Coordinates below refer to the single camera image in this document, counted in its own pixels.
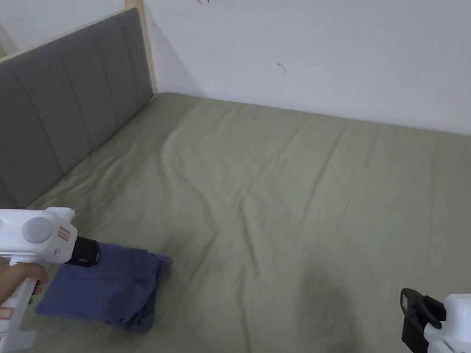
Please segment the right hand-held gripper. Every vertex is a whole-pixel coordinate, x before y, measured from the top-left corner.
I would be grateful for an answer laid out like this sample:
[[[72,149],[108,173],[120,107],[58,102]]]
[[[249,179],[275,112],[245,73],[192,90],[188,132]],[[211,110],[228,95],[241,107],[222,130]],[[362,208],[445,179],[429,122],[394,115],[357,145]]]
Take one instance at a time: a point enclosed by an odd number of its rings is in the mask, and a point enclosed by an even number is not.
[[[428,344],[428,353],[471,351],[471,295],[451,294],[444,303],[403,288],[400,307],[404,314],[402,342]]]

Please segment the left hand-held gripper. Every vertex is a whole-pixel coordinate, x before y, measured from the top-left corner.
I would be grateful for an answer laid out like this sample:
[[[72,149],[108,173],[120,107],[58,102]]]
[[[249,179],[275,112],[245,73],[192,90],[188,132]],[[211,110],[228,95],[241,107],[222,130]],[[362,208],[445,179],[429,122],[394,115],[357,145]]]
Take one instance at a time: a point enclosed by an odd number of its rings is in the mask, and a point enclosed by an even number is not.
[[[2,209],[0,211],[0,256],[17,263],[69,263],[96,266],[100,257],[97,241],[78,235],[71,224],[75,211],[66,207],[46,210]],[[36,282],[25,279],[0,310],[0,351],[11,353],[32,347],[36,332],[20,326]]]

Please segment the person's left hand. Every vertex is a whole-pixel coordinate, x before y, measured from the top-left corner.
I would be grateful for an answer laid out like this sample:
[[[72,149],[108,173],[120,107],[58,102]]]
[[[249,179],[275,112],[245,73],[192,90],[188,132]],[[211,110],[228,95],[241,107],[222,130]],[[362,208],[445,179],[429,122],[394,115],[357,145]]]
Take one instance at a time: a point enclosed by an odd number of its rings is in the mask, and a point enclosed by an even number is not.
[[[0,303],[3,304],[22,285],[26,279],[35,281],[31,296],[42,292],[41,286],[49,280],[48,273],[43,266],[37,263],[18,263],[10,266],[0,264]]]

